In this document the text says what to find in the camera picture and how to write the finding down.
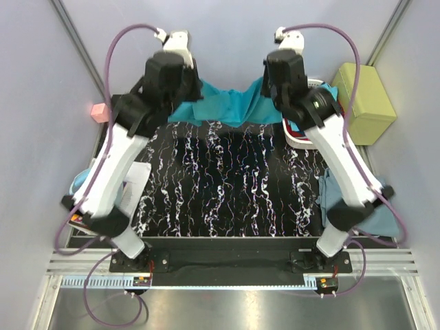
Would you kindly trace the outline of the teal t shirt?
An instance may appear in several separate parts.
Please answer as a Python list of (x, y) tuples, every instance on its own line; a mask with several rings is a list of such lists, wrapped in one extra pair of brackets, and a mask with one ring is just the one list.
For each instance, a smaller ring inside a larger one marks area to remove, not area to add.
[(217, 121), (230, 127), (246, 122), (276, 124), (282, 121), (272, 100), (261, 95), (263, 79), (258, 78), (245, 91), (218, 89), (203, 81), (203, 99), (184, 102), (169, 118), (169, 122), (187, 122), (199, 126), (205, 121)]

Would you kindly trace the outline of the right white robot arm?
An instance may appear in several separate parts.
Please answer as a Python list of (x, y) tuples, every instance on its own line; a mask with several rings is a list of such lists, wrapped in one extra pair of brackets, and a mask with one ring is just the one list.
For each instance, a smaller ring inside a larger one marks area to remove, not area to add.
[(351, 228), (368, 219), (394, 190), (382, 185), (363, 164), (343, 129), (344, 118), (331, 92), (309, 87), (300, 54), (278, 49), (269, 53), (263, 64), (262, 94), (270, 97), (283, 117), (294, 122), (318, 149), (342, 193), (327, 213), (329, 223), (312, 255), (314, 268), (325, 273), (336, 266), (336, 254)]

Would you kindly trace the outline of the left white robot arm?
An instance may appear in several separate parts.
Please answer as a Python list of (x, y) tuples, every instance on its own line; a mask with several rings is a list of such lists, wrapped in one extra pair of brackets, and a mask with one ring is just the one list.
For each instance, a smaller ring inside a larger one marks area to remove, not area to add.
[(116, 197), (133, 161), (156, 130), (184, 102), (201, 100), (201, 81), (190, 52), (158, 51), (130, 92), (111, 98), (113, 111), (101, 149), (84, 184), (62, 204), (80, 217), (85, 228), (111, 239), (133, 272), (148, 265), (146, 246), (130, 225)]

